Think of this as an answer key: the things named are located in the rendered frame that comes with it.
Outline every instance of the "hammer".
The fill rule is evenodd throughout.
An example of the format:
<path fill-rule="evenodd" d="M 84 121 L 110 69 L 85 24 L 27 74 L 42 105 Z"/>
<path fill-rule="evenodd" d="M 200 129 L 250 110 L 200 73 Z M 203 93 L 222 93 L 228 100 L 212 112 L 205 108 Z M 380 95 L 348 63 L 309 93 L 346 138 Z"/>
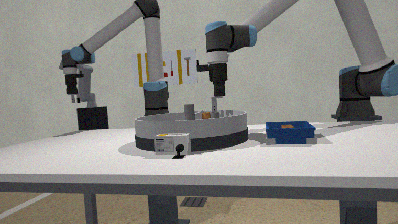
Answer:
<path fill-rule="evenodd" d="M 184 58 L 185 60 L 186 60 L 186 70 L 187 70 L 187 72 L 188 72 L 188 77 L 190 76 L 190 63 L 189 63 L 189 60 L 191 59 L 191 57 L 187 57 L 187 58 Z"/>

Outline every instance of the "white table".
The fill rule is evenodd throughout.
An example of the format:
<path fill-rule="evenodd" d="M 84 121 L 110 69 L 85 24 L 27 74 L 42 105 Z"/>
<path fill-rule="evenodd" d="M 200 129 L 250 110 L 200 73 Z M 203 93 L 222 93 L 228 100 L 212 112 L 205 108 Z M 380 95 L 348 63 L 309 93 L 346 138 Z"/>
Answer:
<path fill-rule="evenodd" d="M 247 142 L 183 159 L 137 149 L 134 129 L 44 138 L 0 149 L 0 191 L 83 193 L 87 223 L 95 194 L 148 195 L 151 224 L 177 223 L 180 195 L 339 200 L 342 223 L 375 223 L 376 201 L 398 201 L 398 122 L 311 124 L 316 145 L 266 145 L 249 125 Z"/>

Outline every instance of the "white floor line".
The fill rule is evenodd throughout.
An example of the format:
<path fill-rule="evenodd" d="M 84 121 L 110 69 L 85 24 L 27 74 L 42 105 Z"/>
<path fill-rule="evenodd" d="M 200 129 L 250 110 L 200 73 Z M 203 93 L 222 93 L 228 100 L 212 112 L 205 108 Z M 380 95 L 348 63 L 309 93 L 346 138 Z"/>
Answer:
<path fill-rule="evenodd" d="M 41 195 L 39 195 L 39 196 L 37 196 L 37 197 L 35 197 L 35 198 L 32 198 L 31 200 L 29 200 L 29 201 L 27 201 L 27 202 L 24 202 L 24 203 L 22 203 L 22 204 L 20 204 L 20 205 L 18 205 L 18 206 L 15 206 L 14 208 L 9 209 L 9 210 L 7 210 L 7 211 L 1 213 L 1 214 L 0 214 L 0 219 L 3 219 L 3 218 L 5 218 L 5 217 L 11 215 L 12 213 L 17 212 L 17 211 L 19 211 L 19 210 L 21 210 L 21 209 L 23 209 L 23 208 L 25 208 L 25 207 L 27 207 L 27 206 L 29 206 L 29 205 L 31 205 L 31 204 L 37 202 L 37 201 L 39 201 L 39 200 L 42 200 L 43 198 L 45 198 L 45 197 L 47 197 L 47 196 L 49 196 L 49 195 L 51 195 L 51 194 L 52 194 L 52 193 L 44 193 L 44 194 L 41 194 Z"/>

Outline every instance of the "yellow stripe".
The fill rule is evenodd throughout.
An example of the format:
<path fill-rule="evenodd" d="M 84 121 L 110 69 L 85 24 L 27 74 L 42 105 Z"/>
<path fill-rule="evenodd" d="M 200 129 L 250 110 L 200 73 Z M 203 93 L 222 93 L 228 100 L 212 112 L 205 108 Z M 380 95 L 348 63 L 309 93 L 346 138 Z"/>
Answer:
<path fill-rule="evenodd" d="M 141 54 L 137 54 L 137 63 L 138 63 L 138 81 L 140 83 L 140 87 L 143 87 L 142 84 L 142 62 L 141 62 Z"/>
<path fill-rule="evenodd" d="M 182 85 L 181 50 L 177 50 L 178 84 Z"/>
<path fill-rule="evenodd" d="M 148 56 L 145 53 L 145 66 L 147 67 L 147 81 L 149 81 Z"/>

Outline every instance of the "orange object in blue bin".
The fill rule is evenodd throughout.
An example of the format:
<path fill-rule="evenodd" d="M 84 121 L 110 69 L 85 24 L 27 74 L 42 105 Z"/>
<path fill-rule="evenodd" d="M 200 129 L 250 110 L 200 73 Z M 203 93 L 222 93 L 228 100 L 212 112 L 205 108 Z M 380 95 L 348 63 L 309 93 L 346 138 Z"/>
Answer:
<path fill-rule="evenodd" d="M 267 122 L 267 138 L 276 144 L 307 144 L 307 138 L 315 137 L 315 127 L 308 121 Z"/>

